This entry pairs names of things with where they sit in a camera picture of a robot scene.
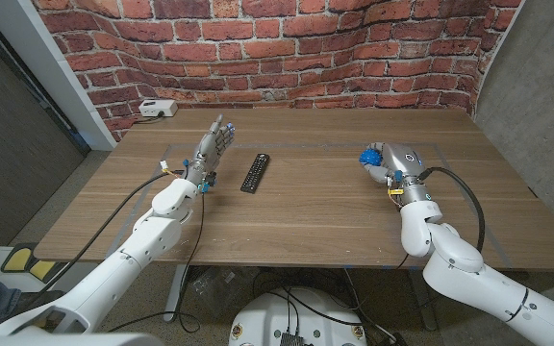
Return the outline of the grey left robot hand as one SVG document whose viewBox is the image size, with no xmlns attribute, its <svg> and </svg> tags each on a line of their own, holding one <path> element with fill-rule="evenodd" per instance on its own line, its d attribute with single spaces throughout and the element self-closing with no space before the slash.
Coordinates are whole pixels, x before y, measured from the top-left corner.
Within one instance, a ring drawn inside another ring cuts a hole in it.
<svg viewBox="0 0 554 346">
<path fill-rule="evenodd" d="M 234 126 L 231 123 L 223 125 L 222 120 L 223 115 L 219 114 L 196 145 L 184 174 L 184 179 L 193 183 L 199 192 L 206 177 L 215 172 L 220 158 L 234 141 Z"/>
</svg>

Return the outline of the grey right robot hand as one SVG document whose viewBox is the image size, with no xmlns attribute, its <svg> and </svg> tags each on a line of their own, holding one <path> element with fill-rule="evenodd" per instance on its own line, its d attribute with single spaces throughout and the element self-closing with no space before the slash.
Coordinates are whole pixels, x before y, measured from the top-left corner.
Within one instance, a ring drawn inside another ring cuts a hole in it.
<svg viewBox="0 0 554 346">
<path fill-rule="evenodd" d="M 399 208 L 431 200 L 426 185 L 418 178 L 425 166 L 411 147 L 373 142 L 361 153 L 359 163 L 374 181 L 387 186 L 390 199 Z"/>
</svg>

